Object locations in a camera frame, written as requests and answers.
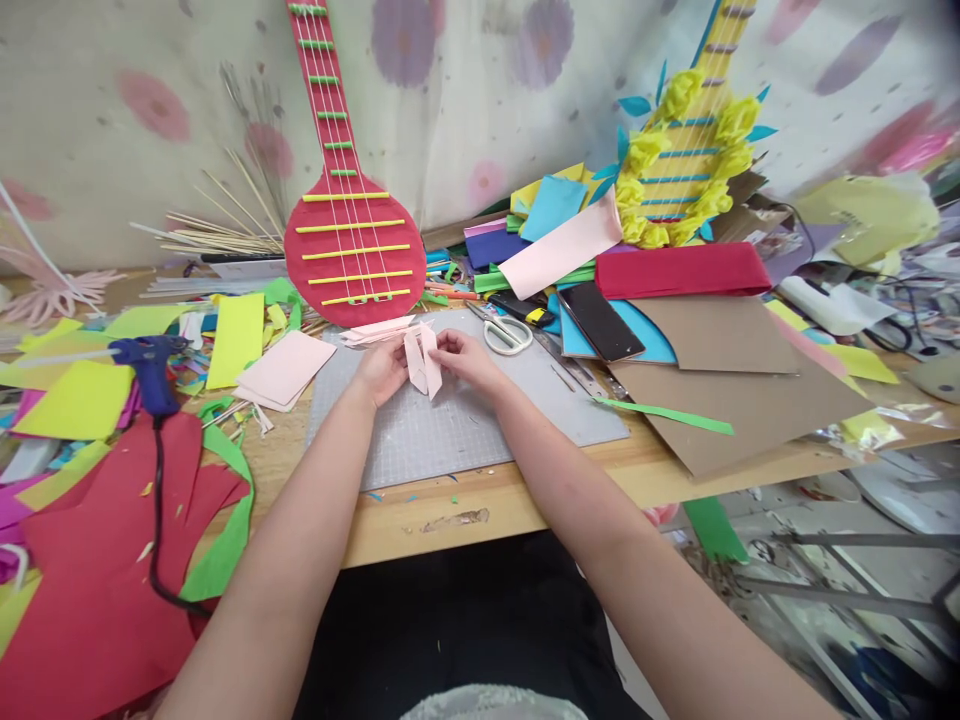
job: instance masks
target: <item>guitar neck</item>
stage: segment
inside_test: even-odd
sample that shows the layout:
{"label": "guitar neck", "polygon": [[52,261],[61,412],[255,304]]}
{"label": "guitar neck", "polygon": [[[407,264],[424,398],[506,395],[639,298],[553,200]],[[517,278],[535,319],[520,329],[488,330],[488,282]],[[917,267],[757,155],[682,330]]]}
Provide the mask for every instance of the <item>guitar neck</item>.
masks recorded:
{"label": "guitar neck", "polygon": [[326,0],[289,3],[287,10],[324,168],[331,178],[356,178],[360,175],[360,160]]}

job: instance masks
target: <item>yellow-green paper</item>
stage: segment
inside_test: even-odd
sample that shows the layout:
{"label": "yellow-green paper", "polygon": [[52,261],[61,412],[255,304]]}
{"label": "yellow-green paper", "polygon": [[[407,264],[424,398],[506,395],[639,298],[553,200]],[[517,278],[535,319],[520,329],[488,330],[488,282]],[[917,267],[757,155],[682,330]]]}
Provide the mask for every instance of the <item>yellow-green paper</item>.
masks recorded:
{"label": "yellow-green paper", "polygon": [[237,376],[262,354],[263,293],[221,298],[207,390],[233,387]]}
{"label": "yellow-green paper", "polygon": [[78,360],[13,429],[62,440],[103,440],[117,429],[132,382],[128,365]]}

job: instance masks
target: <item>cardboard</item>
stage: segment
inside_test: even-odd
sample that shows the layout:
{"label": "cardboard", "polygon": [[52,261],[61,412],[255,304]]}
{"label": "cardboard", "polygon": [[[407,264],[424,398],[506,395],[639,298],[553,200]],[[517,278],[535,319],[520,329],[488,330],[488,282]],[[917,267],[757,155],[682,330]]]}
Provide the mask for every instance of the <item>cardboard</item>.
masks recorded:
{"label": "cardboard", "polygon": [[790,342],[759,298],[685,295],[630,303],[667,337],[681,370],[798,371]]}
{"label": "cardboard", "polygon": [[794,357],[799,375],[685,372],[644,363],[614,363],[610,369],[634,402],[733,425],[736,435],[729,436],[647,416],[699,478],[729,472],[739,462],[874,407],[806,355],[795,350]]}

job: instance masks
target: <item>green paper strip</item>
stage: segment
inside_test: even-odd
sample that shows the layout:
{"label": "green paper strip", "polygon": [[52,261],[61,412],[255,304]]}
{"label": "green paper strip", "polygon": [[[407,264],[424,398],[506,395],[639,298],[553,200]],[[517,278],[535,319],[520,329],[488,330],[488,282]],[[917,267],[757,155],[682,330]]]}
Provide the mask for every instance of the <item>green paper strip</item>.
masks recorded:
{"label": "green paper strip", "polygon": [[603,403],[604,405],[612,405],[613,407],[623,408],[624,410],[636,410],[637,412],[642,412],[646,415],[659,415],[660,417],[682,422],[685,425],[703,428],[704,430],[709,430],[710,432],[718,432],[721,435],[734,434],[733,425],[730,423],[725,423],[721,420],[711,420],[710,418],[705,418],[702,415],[691,415],[690,413],[680,412],[679,410],[668,410],[667,408],[658,408],[652,405],[622,403],[619,400],[608,400],[607,398],[594,398],[594,400]]}
{"label": "green paper strip", "polygon": [[[212,414],[216,403],[217,401],[207,403],[200,411],[201,417],[208,408]],[[230,438],[217,425],[211,425],[203,431],[203,447],[219,455],[231,469],[246,480],[250,485],[250,493],[237,503],[223,532],[183,584],[180,597],[191,602],[223,595],[237,563],[240,562],[240,556],[247,547],[250,538],[250,515],[253,511],[253,475],[240,448],[230,442]]]}

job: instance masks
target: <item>pink paper flower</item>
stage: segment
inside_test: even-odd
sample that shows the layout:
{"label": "pink paper flower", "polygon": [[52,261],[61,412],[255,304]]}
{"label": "pink paper flower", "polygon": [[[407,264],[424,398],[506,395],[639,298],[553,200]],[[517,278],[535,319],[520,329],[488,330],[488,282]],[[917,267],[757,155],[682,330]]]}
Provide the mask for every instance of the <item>pink paper flower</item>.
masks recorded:
{"label": "pink paper flower", "polygon": [[170,142],[190,140],[190,116],[165,82],[149,73],[121,70],[116,83],[123,102],[147,130]]}

